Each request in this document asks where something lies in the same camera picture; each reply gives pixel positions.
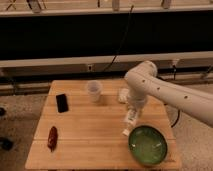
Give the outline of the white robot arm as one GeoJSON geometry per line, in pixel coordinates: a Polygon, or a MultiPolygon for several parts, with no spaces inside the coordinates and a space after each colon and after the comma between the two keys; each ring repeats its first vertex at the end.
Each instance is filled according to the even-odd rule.
{"type": "Polygon", "coordinates": [[[151,95],[213,127],[213,94],[158,79],[157,67],[151,61],[130,69],[124,79],[129,86],[127,100],[134,108],[142,108],[151,95]]]}

